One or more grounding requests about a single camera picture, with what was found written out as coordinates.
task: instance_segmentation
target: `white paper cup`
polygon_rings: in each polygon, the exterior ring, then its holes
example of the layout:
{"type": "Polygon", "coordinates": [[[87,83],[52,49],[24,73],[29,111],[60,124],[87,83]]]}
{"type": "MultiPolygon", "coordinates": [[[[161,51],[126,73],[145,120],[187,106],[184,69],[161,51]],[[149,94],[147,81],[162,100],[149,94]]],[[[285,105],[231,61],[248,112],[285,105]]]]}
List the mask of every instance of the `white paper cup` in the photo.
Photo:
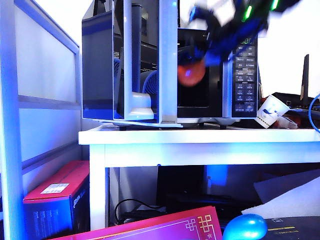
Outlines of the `white paper cup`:
{"type": "Polygon", "coordinates": [[[256,120],[265,129],[269,128],[278,116],[282,116],[290,108],[273,95],[269,95],[258,110],[256,120]]]}

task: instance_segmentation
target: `frosted glass panel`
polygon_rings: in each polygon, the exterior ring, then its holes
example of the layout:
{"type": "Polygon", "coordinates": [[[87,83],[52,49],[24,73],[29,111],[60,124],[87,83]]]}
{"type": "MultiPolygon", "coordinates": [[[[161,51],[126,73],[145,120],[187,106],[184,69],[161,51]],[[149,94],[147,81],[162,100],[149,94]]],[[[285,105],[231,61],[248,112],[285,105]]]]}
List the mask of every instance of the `frosted glass panel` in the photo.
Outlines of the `frosted glass panel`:
{"type": "Polygon", "coordinates": [[[19,95],[76,102],[75,55],[15,7],[19,95]]]}
{"type": "Polygon", "coordinates": [[[20,109],[22,161],[78,140],[80,110],[20,109]]]}

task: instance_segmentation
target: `white paper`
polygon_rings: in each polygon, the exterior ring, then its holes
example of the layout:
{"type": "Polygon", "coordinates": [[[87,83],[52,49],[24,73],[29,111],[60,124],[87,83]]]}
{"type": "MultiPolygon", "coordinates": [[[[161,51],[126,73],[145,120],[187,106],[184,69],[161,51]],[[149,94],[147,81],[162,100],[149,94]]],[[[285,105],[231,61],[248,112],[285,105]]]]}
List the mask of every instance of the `white paper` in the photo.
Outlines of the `white paper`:
{"type": "Polygon", "coordinates": [[[242,214],[258,214],[264,219],[320,216],[320,177],[242,214]]]}
{"type": "Polygon", "coordinates": [[[41,194],[59,194],[61,193],[69,183],[54,183],[49,185],[41,194]]]}

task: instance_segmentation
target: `blue toy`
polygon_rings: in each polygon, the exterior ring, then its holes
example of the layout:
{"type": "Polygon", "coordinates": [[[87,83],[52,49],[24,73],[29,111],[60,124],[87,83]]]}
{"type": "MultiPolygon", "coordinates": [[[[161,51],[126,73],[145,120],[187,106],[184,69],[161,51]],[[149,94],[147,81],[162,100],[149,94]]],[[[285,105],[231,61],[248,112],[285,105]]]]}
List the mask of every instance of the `blue toy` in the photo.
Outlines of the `blue toy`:
{"type": "Polygon", "coordinates": [[[225,227],[223,240],[259,240],[267,233],[266,221],[257,214],[244,214],[232,219],[225,227]]]}

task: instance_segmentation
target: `cardboard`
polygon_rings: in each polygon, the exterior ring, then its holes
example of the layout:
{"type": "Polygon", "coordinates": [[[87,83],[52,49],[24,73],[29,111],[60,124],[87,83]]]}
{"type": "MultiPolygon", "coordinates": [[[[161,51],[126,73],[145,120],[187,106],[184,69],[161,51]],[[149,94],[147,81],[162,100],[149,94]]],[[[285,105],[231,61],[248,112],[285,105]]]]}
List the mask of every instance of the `cardboard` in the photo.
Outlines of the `cardboard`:
{"type": "Polygon", "coordinates": [[[59,237],[55,240],[169,240],[173,238],[177,240],[222,240],[216,209],[213,206],[205,206],[90,232],[59,237]]]}
{"type": "Polygon", "coordinates": [[[89,161],[74,160],[23,199],[27,239],[90,230],[89,161]]]}

